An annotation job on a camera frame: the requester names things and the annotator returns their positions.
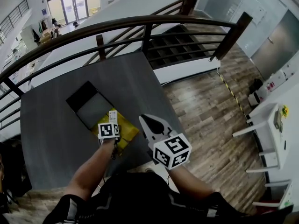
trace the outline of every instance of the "black metal railing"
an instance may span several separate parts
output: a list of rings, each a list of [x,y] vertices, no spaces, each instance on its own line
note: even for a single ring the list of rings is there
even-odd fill
[[[219,43],[219,46],[213,49],[206,49],[206,50],[199,50],[199,51],[187,51],[184,53],[185,54],[191,54],[191,53],[196,53],[196,52],[204,52],[204,51],[213,51],[213,54],[210,56],[211,60],[213,60],[215,57],[218,59],[222,59],[227,52],[232,48],[232,46],[235,44],[237,39],[240,37],[240,35],[243,33],[245,28],[249,25],[251,22],[252,18],[247,14],[243,13],[243,15],[240,17],[239,21],[234,24],[230,22],[223,22],[223,21],[214,21],[214,20],[209,20],[209,19],[200,19],[200,18],[193,18],[190,16],[184,16],[184,15],[148,15],[148,16],[138,16],[138,17],[128,17],[128,18],[123,18],[123,19],[117,19],[117,20],[112,20],[112,21],[106,21],[102,22],[99,24],[94,24],[88,27],[80,28],[77,30],[74,30],[71,33],[67,33],[63,36],[59,36],[43,45],[38,46],[36,49],[30,51],[29,53],[25,54],[22,56],[19,60],[15,61],[11,66],[9,66],[7,69],[5,69],[1,74],[0,74],[0,84],[5,83],[8,87],[9,90],[4,92],[0,96],[0,100],[2,100],[5,96],[7,96],[9,93],[14,92],[16,93],[19,97],[16,98],[15,100],[11,101],[9,104],[7,104],[5,107],[3,107],[0,110],[0,113],[6,110],[8,107],[13,105],[14,103],[18,102],[20,100],[20,97],[24,94],[19,86],[22,84],[30,81],[34,77],[54,68],[57,67],[65,62],[71,61],[73,59],[76,59],[78,57],[91,54],[94,52],[98,52],[100,59],[106,59],[106,54],[105,54],[105,49],[108,48],[114,48],[114,47],[119,47],[120,45],[127,45],[131,44],[133,42],[140,42],[142,41],[142,47],[141,51],[144,52],[145,54],[153,48],[149,48],[149,42],[150,40],[153,39],[161,39],[165,36],[184,36],[184,35],[221,35],[224,37],[223,40],[221,41],[201,41],[200,44],[211,44],[211,43]],[[169,34],[159,34],[159,35],[151,35],[151,31],[153,27],[156,24],[202,24],[202,25],[214,25],[214,26],[222,26],[222,27],[228,27],[230,28],[230,31],[228,33],[219,33],[219,32],[186,32],[186,33],[169,33]],[[110,42],[107,44],[103,44],[103,39],[102,39],[102,33],[109,32],[112,30],[118,30],[122,28],[132,28],[132,27],[138,27],[142,26],[143,28],[143,35],[142,36],[137,36],[133,38],[127,38],[121,41],[114,41]],[[9,77],[17,72],[19,69],[22,67],[26,66],[29,62],[47,54],[48,52],[51,52],[57,48],[60,48],[64,45],[70,44],[72,42],[84,39],[86,37],[90,37],[93,35],[97,35],[97,47],[87,49],[81,52],[78,52],[76,54],[73,54],[71,56],[65,57],[57,62],[54,62],[37,72],[29,75],[28,77],[24,78],[17,84],[14,84]],[[165,49],[167,47],[158,47],[155,49]],[[181,56],[182,54],[174,54],[171,56]],[[168,58],[169,56],[165,57],[160,57],[159,59],[165,59]],[[16,114],[17,111],[13,111],[10,114],[6,115],[4,118],[2,118],[0,121],[4,121],[5,119],[11,117],[12,115]],[[0,130],[3,128],[11,125],[12,123],[18,121],[20,118],[16,118],[6,124],[5,126],[1,127]]]
[[[4,43],[6,37],[14,29],[17,21],[29,9],[27,0],[22,1],[11,13],[0,23],[0,46]]]

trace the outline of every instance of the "white table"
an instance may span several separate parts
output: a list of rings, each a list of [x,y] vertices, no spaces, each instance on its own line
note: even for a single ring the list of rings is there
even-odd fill
[[[266,141],[267,143],[269,143],[269,148],[264,150],[263,152],[260,152],[259,155],[262,156],[266,154],[275,154],[276,156],[277,165],[255,169],[247,169],[247,173],[267,172],[272,169],[282,169],[285,164],[288,152],[290,150],[290,145],[289,143],[287,143],[285,146],[285,139],[283,138],[283,133],[281,133],[274,126],[275,113],[278,110],[278,104],[275,104],[274,107],[269,109],[268,111],[260,112],[246,121],[247,123],[253,122],[253,126],[233,133],[233,137],[236,137],[244,133],[256,130],[256,133],[260,139],[262,139],[263,136],[269,137]]]
[[[261,206],[261,207],[277,207],[278,209],[283,209],[287,206],[292,205],[292,188],[293,183],[291,180],[283,181],[283,182],[274,182],[274,183],[267,183],[265,187],[281,187],[287,185],[285,193],[283,197],[280,199],[279,203],[259,203],[253,202],[252,205],[254,206]]]

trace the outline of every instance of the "black and white marker cube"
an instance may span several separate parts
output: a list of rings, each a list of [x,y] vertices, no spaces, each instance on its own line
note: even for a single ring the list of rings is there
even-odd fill
[[[154,144],[154,159],[169,170],[187,162],[192,147],[182,134]]]
[[[99,124],[99,139],[118,138],[120,136],[118,125],[115,123]]]

